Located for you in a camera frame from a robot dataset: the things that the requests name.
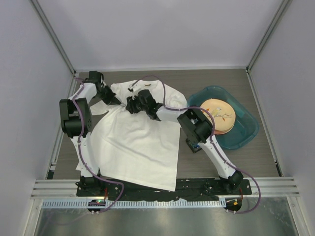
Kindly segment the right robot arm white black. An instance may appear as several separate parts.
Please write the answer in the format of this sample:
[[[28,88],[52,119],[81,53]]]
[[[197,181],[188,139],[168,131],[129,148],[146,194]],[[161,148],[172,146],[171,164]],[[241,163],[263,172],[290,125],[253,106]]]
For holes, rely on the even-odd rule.
[[[224,192],[234,194],[239,190],[244,176],[219,146],[214,135],[214,122],[206,117],[209,114],[206,110],[200,107],[167,107],[156,102],[147,89],[129,96],[126,102],[126,109],[131,114],[145,112],[151,120],[179,124],[188,140],[200,146],[214,164]]]

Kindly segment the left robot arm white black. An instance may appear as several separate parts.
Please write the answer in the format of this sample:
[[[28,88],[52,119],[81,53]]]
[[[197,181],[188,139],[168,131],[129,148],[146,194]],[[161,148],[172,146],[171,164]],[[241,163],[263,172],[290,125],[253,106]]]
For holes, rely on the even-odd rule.
[[[103,182],[120,185],[121,190],[124,190],[124,184],[100,177],[91,143],[92,113],[89,102],[95,96],[99,96],[107,105],[121,105],[121,101],[107,85],[88,82],[82,83],[68,99],[60,100],[59,107],[62,131],[71,139],[79,160],[78,187],[88,189],[94,196],[100,196],[105,189]]]

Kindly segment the white t-shirt flower print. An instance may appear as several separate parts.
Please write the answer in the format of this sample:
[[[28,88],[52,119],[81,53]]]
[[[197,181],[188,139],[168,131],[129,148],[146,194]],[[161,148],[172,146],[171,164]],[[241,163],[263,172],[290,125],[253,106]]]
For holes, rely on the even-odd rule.
[[[136,184],[172,187],[176,181],[180,125],[130,114],[121,105],[99,101],[92,115],[104,115],[91,133],[101,175]]]

